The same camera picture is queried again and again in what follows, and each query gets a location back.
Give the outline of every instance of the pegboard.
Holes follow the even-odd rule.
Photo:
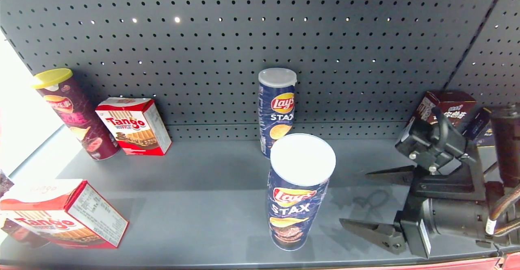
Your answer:
[[[71,68],[94,103],[154,97],[169,125],[256,123],[275,66],[298,74],[296,122],[403,122],[492,1],[1,0],[0,15],[32,73]]]
[[[520,102],[520,0],[498,0],[448,88],[482,106]]]
[[[296,123],[291,133],[307,133],[322,139],[396,138],[405,122]],[[186,140],[256,140],[258,125],[170,125],[167,131],[173,141]]]

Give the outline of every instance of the nutrition label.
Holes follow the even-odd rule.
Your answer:
[[[90,230],[117,246],[128,222],[87,185],[68,213]]]

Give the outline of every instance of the snack package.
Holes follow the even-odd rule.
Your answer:
[[[491,126],[492,108],[481,108],[475,118],[468,124],[462,135],[473,140],[479,147],[494,146]]]
[[[335,166],[334,150],[316,136],[290,134],[273,144],[267,212],[276,246],[295,251],[305,244]]]
[[[462,91],[428,91],[407,125],[416,118],[430,124],[437,123],[437,118],[431,113],[431,109],[438,106],[453,126],[457,126],[475,104],[475,99]]]
[[[260,147],[269,158],[273,143],[286,135],[294,119],[296,73],[284,68],[270,68],[258,74],[258,123]]]
[[[165,155],[171,146],[151,98],[110,97],[96,113],[128,155]]]
[[[117,248],[128,227],[82,179],[14,185],[0,208],[4,217],[65,248]]]
[[[70,69],[47,70],[36,74],[33,81],[32,87],[50,104],[93,159],[107,159],[119,151],[119,145],[97,117]]]
[[[13,185],[14,183],[11,179],[0,170],[0,198],[4,196]],[[6,219],[5,216],[2,216],[1,209],[2,208],[0,207],[0,229],[7,233],[11,238],[31,248],[39,248],[49,243],[48,240],[41,236],[28,231],[11,220]]]

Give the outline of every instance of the dark brown box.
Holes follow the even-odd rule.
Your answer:
[[[408,122],[422,119],[430,124],[436,123],[437,117],[431,109],[438,106],[453,126],[457,126],[475,104],[475,99],[462,91],[427,91]]]

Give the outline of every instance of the cardboard box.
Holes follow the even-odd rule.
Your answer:
[[[165,155],[171,139],[151,98],[110,97],[96,113],[128,155]]]
[[[65,248],[117,248],[128,221],[82,179],[17,184],[2,215]]]
[[[491,108],[481,108],[462,135],[475,142],[479,147],[494,146],[491,113]]]
[[[410,120],[408,120],[407,125],[417,118],[430,124],[437,123],[437,117],[431,113],[431,109],[437,106],[453,126],[457,126],[475,104],[475,99],[462,91],[428,91]]]

